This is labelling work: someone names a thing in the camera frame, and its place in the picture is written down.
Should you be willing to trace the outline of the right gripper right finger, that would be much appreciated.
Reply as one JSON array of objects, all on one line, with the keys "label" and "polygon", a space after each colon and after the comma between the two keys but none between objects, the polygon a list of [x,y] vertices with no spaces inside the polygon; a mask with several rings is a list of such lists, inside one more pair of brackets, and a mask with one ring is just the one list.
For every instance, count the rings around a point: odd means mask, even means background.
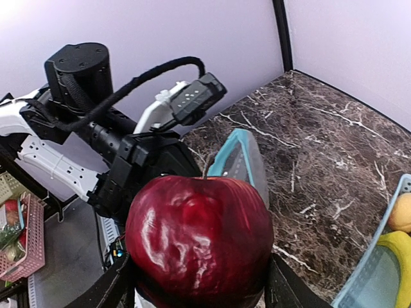
[{"label": "right gripper right finger", "polygon": [[265,285],[265,307],[332,308],[328,302],[317,296],[276,253],[270,256]]}]

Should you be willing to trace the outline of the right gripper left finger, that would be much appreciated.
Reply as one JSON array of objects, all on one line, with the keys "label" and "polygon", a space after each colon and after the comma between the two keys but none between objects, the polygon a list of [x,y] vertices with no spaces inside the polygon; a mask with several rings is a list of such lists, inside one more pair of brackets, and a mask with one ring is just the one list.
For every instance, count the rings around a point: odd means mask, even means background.
[{"label": "right gripper left finger", "polygon": [[129,254],[120,257],[85,293],[73,300],[72,307],[117,307],[125,297],[124,307],[134,307],[134,285]]}]

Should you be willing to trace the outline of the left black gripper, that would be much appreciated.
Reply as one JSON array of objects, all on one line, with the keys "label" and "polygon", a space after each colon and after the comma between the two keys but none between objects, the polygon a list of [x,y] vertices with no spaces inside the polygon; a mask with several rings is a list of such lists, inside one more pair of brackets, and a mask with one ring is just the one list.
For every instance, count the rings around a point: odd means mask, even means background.
[{"label": "left black gripper", "polygon": [[109,170],[97,176],[87,203],[98,215],[124,225],[134,197],[152,179],[200,176],[199,166],[179,138],[175,132],[162,132],[126,135],[118,143],[104,140],[111,156]]}]

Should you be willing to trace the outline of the dark red apple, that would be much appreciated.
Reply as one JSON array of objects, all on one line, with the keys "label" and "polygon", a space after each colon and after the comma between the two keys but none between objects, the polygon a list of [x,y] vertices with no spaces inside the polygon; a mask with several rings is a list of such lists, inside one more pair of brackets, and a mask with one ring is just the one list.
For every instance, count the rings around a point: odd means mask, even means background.
[{"label": "dark red apple", "polygon": [[268,275],[272,216],[253,186],[164,176],[135,196],[125,241],[156,307],[254,307]]}]

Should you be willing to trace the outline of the clear zip top bag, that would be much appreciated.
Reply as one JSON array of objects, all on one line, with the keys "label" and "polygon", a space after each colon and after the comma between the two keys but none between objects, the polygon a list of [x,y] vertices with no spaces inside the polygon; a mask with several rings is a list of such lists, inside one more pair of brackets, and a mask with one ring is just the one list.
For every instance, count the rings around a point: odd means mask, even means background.
[{"label": "clear zip top bag", "polygon": [[269,207],[266,167],[252,132],[236,128],[215,156],[208,176],[224,176],[247,182],[253,186]]}]

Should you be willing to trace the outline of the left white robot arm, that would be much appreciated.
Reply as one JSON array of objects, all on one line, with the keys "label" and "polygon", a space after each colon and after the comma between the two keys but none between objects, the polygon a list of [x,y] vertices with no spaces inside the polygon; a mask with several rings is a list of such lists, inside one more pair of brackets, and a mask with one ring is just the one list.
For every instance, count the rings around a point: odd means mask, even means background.
[{"label": "left white robot arm", "polygon": [[[138,121],[115,108],[142,84],[184,65],[197,66],[198,78],[160,93]],[[43,87],[1,102],[1,152],[10,160],[45,171],[119,225],[151,179],[200,174],[174,127],[194,124],[205,114],[211,75],[201,59],[170,60],[119,90],[112,87],[109,50],[97,42],[64,46],[44,69]]]}]

